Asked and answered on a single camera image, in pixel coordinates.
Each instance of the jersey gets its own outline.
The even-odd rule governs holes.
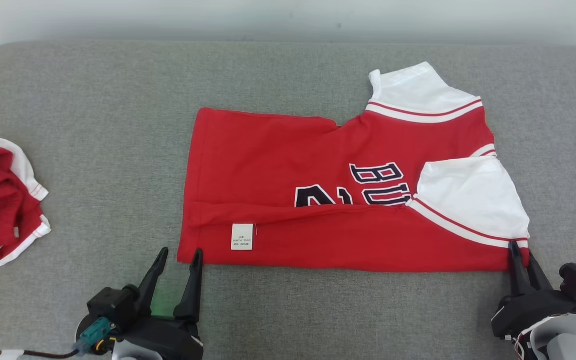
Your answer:
[[[508,242],[528,247],[529,219],[482,100],[428,63],[369,78],[373,97],[343,126],[199,110],[178,260],[201,248],[206,264],[507,269]],[[252,233],[238,248],[242,224]]]
[[[51,232],[40,208],[47,195],[21,148],[0,139],[0,267]]]

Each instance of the care label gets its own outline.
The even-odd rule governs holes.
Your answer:
[[[233,223],[230,250],[252,250],[252,223]]]

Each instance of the gray cushion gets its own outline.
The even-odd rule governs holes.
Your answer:
[[[0,349],[67,353],[86,302],[138,283],[171,249],[153,302],[172,313],[186,160],[200,107],[343,124],[368,72],[423,61],[482,96],[497,152],[558,287],[576,262],[576,47],[66,41],[0,47],[0,137],[50,194],[53,231],[0,268]],[[510,359],[490,318],[504,273],[206,266],[199,335],[211,359]]]

